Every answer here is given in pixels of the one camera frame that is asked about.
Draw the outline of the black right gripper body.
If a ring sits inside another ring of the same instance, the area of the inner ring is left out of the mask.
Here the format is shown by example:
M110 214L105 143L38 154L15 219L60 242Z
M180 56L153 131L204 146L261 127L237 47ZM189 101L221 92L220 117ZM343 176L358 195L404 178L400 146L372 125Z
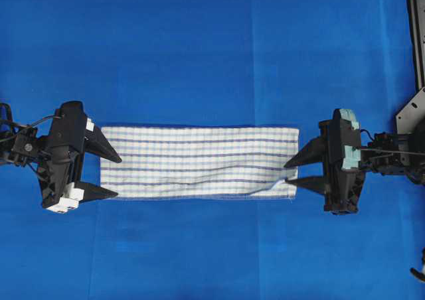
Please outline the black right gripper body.
M354 171L343 171L341 116L336 109L333 117L319 123L321 136L327 139L328 163L323 164L323 176L329 183L329 192L325 196L324 211L332 214L355 214L358 212L358 201L365 181L365 172L359 168Z

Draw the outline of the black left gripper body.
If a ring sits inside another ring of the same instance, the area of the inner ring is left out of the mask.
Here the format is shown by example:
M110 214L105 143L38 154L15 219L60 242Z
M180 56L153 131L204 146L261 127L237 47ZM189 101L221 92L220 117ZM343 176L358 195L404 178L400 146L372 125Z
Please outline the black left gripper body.
M83 194L74 190L73 176L79 175L76 164L84 156L87 131L94 125L84 112L81 101L63 103L54 113L48 135L43 139L39 163L39 186L42 207L56 213L67 213L78 208Z

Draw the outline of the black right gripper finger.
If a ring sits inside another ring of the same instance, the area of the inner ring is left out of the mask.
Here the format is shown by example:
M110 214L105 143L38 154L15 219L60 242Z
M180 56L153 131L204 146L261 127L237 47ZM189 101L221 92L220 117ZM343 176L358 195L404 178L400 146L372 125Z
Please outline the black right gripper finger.
M326 195L329 192L329 183L325 177L303 177L299 179L286 180L286 182L297 188L304 188L320 195Z
M313 163L328 163L327 139L319 136L310 140L295 156L293 156L284 167L294 168Z

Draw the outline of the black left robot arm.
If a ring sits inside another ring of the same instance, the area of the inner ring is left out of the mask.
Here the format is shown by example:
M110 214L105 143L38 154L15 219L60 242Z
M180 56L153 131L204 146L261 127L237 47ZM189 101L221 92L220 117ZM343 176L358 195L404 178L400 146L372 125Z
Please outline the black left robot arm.
M1 104L1 164L33 170L44 209L65 214L84 202L117 197L112 190L81 180L86 153L122 161L85 114L82 102L63 103L53 115L28 125L14 122L10 105Z

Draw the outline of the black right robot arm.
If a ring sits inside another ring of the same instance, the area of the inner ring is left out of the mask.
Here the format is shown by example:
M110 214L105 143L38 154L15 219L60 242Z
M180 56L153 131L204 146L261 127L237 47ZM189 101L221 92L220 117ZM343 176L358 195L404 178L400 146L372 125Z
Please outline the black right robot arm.
M409 133L376 133L362 145L361 128L354 112L336 109L333 117L319 122L320 135L310 140L286 164L286 168L321 163L321 176L293 179L289 184L320 194L324 211L354 214L368 172L405 176L424 184L424 122Z

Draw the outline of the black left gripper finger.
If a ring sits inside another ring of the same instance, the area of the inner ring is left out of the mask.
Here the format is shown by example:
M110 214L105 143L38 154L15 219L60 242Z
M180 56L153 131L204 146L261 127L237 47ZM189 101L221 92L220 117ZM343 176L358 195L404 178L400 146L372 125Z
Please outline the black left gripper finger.
M119 154L97 125L85 130L85 151L114 163L122 162Z
M104 200L117 197L118 193L112 190L86 182L78 182L78 189L83 190L82 201Z

